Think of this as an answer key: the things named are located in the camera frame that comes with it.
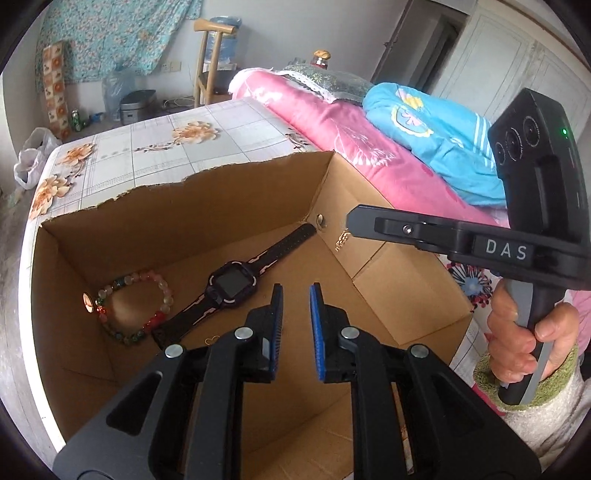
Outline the person right hand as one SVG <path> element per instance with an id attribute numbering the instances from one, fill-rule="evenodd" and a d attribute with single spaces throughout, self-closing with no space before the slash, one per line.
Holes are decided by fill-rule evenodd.
<path id="1" fill-rule="evenodd" d="M 495 377 L 504 383 L 517 383 L 533 374 L 537 360 L 533 350 L 538 342 L 553 342 L 553 349 L 541 379 L 551 376 L 566 360 L 577 344 L 579 313 L 570 303 L 558 303 L 541 320 L 534 332 L 517 325 L 518 307 L 501 280 L 492 297 L 492 311 L 487 324 L 489 335 L 489 365 Z"/>

